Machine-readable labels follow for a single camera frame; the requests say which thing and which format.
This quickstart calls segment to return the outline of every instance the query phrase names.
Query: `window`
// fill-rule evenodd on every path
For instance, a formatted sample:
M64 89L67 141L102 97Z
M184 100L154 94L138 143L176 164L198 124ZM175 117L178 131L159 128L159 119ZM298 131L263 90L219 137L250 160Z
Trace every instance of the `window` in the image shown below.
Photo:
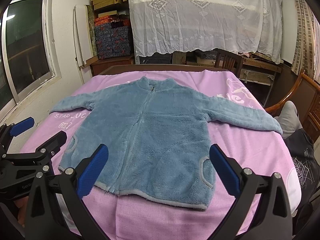
M48 1L13 0L0 21L0 121L54 76L47 38Z

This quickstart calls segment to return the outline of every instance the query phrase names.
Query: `white print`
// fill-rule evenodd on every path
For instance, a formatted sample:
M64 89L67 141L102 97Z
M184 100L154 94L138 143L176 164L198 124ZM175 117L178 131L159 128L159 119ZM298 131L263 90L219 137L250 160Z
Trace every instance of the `white print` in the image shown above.
M309 160L307 159L308 148L305 151L305 157L306 157L306 161L304 163L299 161L297 158L292 158L294 166L295 166L297 174L298 174L301 188L305 188L307 186L307 184L306 184L307 179L310 180L311 183L315 182L315 179L313 177L312 170L310 167Z
M230 96L229 93L226 93L226 97L224 97L222 94L218 94L217 97L228 98L230 101L233 101L235 103L244 104L244 100L241 98L241 96L244 95L248 99L254 100L255 102L259 103L256 100L256 98L250 93L250 91L240 81L234 81L228 78L227 85L230 88L232 94L239 95Z
M218 94L217 95L218 98L224 98L224 96L222 94ZM235 103L238 104L244 104L244 101L241 99L241 97L237 96L237 95L229 95L229 93L227 93L227 97L230 101L234 101Z
M59 128L68 129L70 125L72 125L71 122L62 122L61 124L59 124Z
M56 114L54 117L55 118L68 118L68 117L70 117L70 118L79 118L79 117L85 118L85 116L86 116L86 113L84 113L84 114L78 113L72 117L70 117L70 114Z

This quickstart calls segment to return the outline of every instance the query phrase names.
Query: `leg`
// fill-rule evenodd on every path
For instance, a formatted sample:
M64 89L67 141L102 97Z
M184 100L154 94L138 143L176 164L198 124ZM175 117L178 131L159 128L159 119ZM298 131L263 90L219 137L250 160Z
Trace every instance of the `leg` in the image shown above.
M286 139L287 137L292 135L296 130L302 128L302 125L298 117L297 108L291 101L287 101L284 104L280 115L275 117L275 119L279 122L283 130L283 139Z

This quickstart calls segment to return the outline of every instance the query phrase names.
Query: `blue gripper pad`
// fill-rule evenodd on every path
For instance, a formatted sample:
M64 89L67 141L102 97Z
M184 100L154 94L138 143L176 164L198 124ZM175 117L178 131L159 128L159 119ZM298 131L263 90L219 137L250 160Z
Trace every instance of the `blue gripper pad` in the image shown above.
M100 172L102 171L104 165L106 165L109 158L109 151L107 146L100 144L98 149L99 151L96 153L96 155L93 157L89 165L85 168L78 179L77 194L80 199L90 193L94 183L97 181Z
M209 157L228 194L239 197L241 193L239 177L216 145L210 147Z
M22 134L26 130L32 128L35 125L35 120L32 117L29 117L21 122L18 122L14 126L12 126L10 130L11 136L18 136L19 134Z

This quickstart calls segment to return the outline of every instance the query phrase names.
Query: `jacket sleeve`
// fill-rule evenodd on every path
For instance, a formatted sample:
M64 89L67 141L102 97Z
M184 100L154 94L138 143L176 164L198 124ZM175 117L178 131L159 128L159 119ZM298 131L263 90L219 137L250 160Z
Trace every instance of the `jacket sleeve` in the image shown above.
M200 99L200 108L208 122L217 120L251 130L282 134L278 121L262 109L241 106L226 98L210 98L206 95Z
M62 99L58 104L56 104L50 111L50 113L69 111L81 107L88 110L93 110L96 102L99 101L103 90L99 90L91 94L80 94L76 96L66 97Z

